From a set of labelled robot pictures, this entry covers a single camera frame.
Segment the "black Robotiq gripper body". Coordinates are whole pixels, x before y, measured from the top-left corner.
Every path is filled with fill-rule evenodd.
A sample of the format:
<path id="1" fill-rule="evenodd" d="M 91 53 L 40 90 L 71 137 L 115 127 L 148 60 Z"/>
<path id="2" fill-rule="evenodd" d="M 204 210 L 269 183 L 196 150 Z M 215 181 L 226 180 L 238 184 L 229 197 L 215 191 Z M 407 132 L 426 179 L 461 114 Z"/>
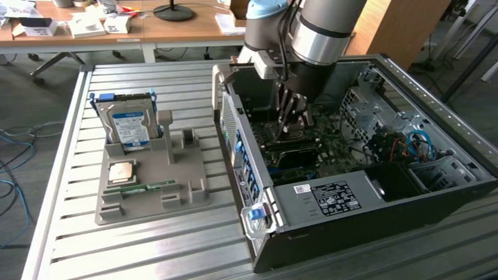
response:
<path id="1" fill-rule="evenodd" d="M 314 103 L 323 93 L 335 67 L 337 64 L 321 66 L 307 62 L 289 62 L 283 69 L 287 80 L 283 81 L 283 89 L 279 90 L 279 101 L 285 100 L 287 90 L 286 98 L 297 93 L 307 98 L 307 103 Z"/>

